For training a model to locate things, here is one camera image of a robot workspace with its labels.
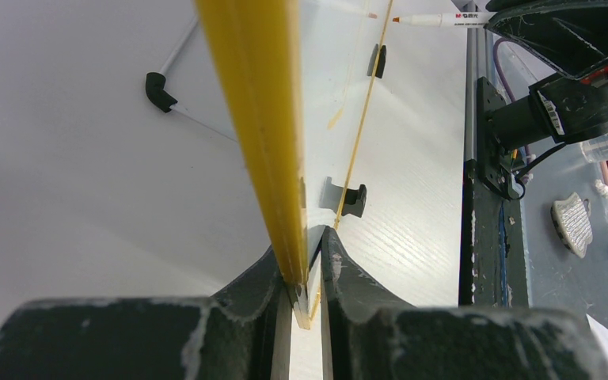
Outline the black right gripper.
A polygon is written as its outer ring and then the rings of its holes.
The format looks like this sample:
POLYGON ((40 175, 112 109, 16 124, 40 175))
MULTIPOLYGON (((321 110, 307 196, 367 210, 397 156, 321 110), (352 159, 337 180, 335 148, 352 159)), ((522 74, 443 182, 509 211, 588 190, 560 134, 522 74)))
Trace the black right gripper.
POLYGON ((608 1, 490 1, 485 28, 524 48, 559 74, 529 86, 530 143, 571 145, 608 134, 608 1))

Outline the yellow framed whiteboard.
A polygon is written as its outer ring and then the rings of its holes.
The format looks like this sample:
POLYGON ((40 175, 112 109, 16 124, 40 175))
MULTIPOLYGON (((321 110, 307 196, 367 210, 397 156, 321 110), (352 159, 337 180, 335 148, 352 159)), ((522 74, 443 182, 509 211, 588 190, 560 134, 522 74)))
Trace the yellow framed whiteboard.
POLYGON ((198 1, 199 21, 299 327, 321 298, 317 251, 338 211, 318 206, 326 177, 344 192, 377 78, 390 1, 198 1))

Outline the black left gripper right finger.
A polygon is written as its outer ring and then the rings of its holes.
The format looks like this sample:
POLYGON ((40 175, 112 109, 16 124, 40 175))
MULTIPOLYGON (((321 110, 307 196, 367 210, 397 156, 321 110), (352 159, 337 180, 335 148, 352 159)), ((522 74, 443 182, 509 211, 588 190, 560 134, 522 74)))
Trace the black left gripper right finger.
POLYGON ((326 379, 608 379, 589 325, 559 310, 418 308, 319 242, 326 379))

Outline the white marker pen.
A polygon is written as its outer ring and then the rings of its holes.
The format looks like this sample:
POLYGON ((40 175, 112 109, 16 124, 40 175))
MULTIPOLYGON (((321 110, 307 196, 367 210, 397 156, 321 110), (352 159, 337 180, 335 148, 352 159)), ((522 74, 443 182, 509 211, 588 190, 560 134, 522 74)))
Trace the white marker pen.
POLYGON ((495 15, 494 12, 415 14, 394 17, 392 22, 422 27, 482 29, 495 15))

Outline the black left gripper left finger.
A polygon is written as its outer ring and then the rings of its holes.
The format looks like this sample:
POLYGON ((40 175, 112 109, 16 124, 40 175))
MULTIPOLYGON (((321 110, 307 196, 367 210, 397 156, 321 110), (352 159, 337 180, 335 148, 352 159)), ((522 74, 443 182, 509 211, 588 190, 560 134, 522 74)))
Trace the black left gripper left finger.
POLYGON ((290 350, 267 251, 208 297, 26 302, 0 328, 0 379, 286 379, 290 350))

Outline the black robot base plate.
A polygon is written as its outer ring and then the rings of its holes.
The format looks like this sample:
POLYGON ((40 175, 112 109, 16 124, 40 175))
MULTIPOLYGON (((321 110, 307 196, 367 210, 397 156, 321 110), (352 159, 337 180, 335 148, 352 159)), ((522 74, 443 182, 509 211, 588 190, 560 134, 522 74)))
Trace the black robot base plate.
POLYGON ((458 304, 530 304, 520 202, 488 189, 475 160, 463 164, 458 304))

